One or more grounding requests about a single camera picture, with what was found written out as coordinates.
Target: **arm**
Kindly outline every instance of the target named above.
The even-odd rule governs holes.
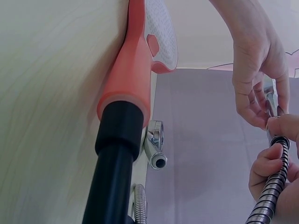
[[[238,113],[266,129],[263,76],[276,80],[278,104],[288,113],[289,74],[283,45],[257,0],[210,0],[234,40],[233,85]]]

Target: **hand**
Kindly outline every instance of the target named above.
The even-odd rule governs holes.
[[[283,135],[297,143],[299,157],[299,116],[285,114],[279,118],[270,118],[268,128],[272,134]],[[267,181],[268,176],[278,172],[282,167],[280,160],[282,146],[274,144],[263,150],[253,163],[249,177],[249,189],[257,201]],[[299,167],[290,162],[287,179],[277,205],[274,221],[284,224],[297,224],[299,220]]]
[[[288,113],[289,77],[285,51],[257,0],[210,0],[234,40],[233,85],[237,112],[251,125],[266,128],[263,76],[276,79],[278,104]]]

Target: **white ceiling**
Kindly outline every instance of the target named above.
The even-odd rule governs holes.
[[[260,1],[285,50],[299,49],[299,0]],[[178,41],[179,68],[208,68],[233,61],[232,38],[209,0],[165,0]]]

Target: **metal shower hose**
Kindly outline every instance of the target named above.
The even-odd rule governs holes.
[[[290,141],[283,136],[274,136],[270,147],[275,143],[283,146],[281,160],[282,168],[277,173],[269,176],[266,185],[245,224],[269,224],[274,216],[278,196],[285,187],[286,176],[289,168]]]
[[[142,184],[137,184],[134,190],[134,214],[136,224],[147,224],[147,202]]]

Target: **fingernail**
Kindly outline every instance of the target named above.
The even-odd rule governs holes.
[[[268,119],[268,123],[269,123],[269,122],[272,122],[273,120],[275,120],[275,119],[277,119],[277,118],[279,118],[279,116],[269,118],[269,119]]]

